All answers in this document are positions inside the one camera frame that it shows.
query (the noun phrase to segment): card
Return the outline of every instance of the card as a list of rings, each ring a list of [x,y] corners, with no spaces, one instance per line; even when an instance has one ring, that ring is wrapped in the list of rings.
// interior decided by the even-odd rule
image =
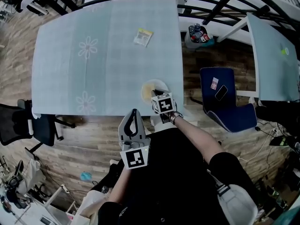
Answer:
[[[216,89],[217,89],[218,82],[219,82],[219,80],[218,80],[217,78],[214,77],[214,78],[212,79],[212,83],[211,83],[210,88],[213,89],[213,90],[216,90]]]

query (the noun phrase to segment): wooden floor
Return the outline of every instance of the wooden floor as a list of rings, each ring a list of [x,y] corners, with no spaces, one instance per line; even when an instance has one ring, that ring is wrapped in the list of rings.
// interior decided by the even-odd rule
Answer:
[[[39,17],[28,11],[15,14],[9,22],[0,28],[0,44],[6,45],[0,51],[0,103],[16,105],[17,99],[31,99],[31,66],[35,40],[39,26],[54,19],[56,16]],[[206,116],[202,106],[189,99],[190,95],[201,99],[199,69],[202,67],[231,67],[235,72],[238,89],[253,90],[255,88],[255,70],[252,49],[233,41],[224,41],[213,48],[201,49],[197,52],[188,51],[183,46],[184,61],[184,95],[185,107],[194,116],[200,128],[210,132],[222,142],[226,151],[248,160],[256,155],[264,144],[267,135],[254,129],[239,134],[230,134]],[[239,98],[238,104],[248,102],[247,98]],[[37,150],[43,165],[48,193],[53,193],[58,184],[65,184],[78,204],[86,195],[85,191],[93,186],[91,181],[81,181],[80,174],[89,172],[95,181],[101,180],[109,169],[110,159],[120,158],[118,145],[118,125],[122,117],[67,117],[67,121],[75,121],[77,127],[71,129],[61,127],[64,140],[56,141],[53,147],[43,145]],[[151,128],[149,118],[145,118],[145,126]],[[267,133],[270,125],[260,126]],[[266,141],[261,152],[251,161],[241,160],[242,166],[253,181],[264,176],[268,170],[267,156],[270,168],[268,175],[273,178],[277,168],[282,165],[289,153],[289,148],[268,146]],[[35,139],[16,141],[6,147],[0,146],[0,155],[4,155],[7,163],[13,168],[20,159],[27,165],[29,159],[24,147],[32,148]],[[56,200],[60,207],[67,207],[72,202],[69,195],[62,195]]]

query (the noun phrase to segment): plate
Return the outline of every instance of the plate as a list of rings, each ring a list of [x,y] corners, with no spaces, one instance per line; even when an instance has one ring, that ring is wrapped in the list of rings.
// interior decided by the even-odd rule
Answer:
[[[142,85],[141,97],[145,104],[152,105],[151,91],[154,89],[162,89],[168,91],[167,85],[159,79],[151,79]]]

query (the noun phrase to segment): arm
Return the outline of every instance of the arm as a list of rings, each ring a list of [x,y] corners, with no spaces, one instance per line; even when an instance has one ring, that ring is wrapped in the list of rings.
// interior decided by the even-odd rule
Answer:
[[[128,181],[130,178],[131,170],[127,170],[125,167],[116,183],[112,192],[108,198],[108,202],[122,203],[126,188],[128,187]]]
[[[101,206],[106,202],[106,199],[102,199],[96,203],[91,204],[87,208],[85,208],[81,213],[80,216],[90,219],[90,217],[99,211]]]
[[[220,152],[225,152],[220,144],[207,132],[195,127],[180,116],[175,118],[175,126],[191,141],[201,152],[205,161],[209,164],[211,158]]]

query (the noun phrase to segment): snack package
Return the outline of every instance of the snack package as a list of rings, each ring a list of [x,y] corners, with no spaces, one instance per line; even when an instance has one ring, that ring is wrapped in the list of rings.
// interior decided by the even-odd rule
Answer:
[[[153,32],[139,28],[136,37],[134,38],[133,42],[147,46],[149,43],[150,38],[152,37]]]

